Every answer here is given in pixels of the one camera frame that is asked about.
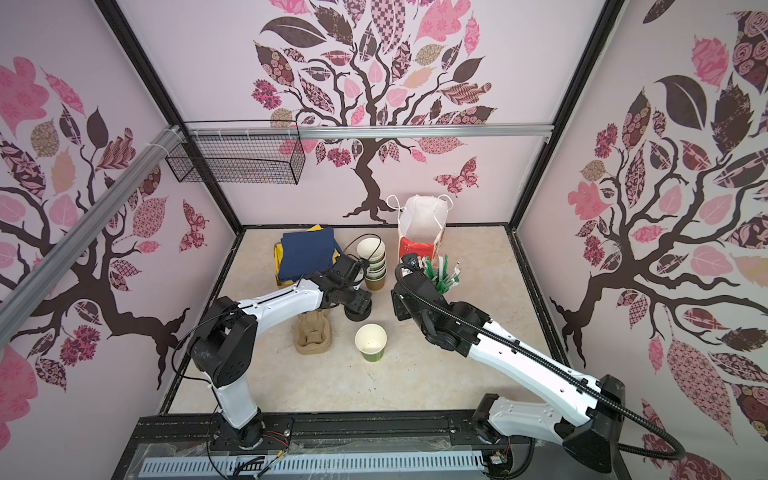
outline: butterfly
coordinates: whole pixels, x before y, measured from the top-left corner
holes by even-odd
[[[462,167],[462,172],[458,176],[453,175],[438,175],[435,177],[435,181],[441,185],[448,186],[448,192],[458,196],[458,192],[464,189],[463,185],[467,187],[477,187],[478,176],[474,173],[477,170],[477,157],[472,157]]]
[[[192,247],[200,248],[205,245],[205,236],[200,232],[205,229],[205,223],[210,220],[205,220],[203,214],[197,214],[191,205],[184,202],[184,216],[187,218],[187,223],[190,224],[190,229],[181,237],[181,243],[179,243],[179,251],[183,252],[189,250]]]

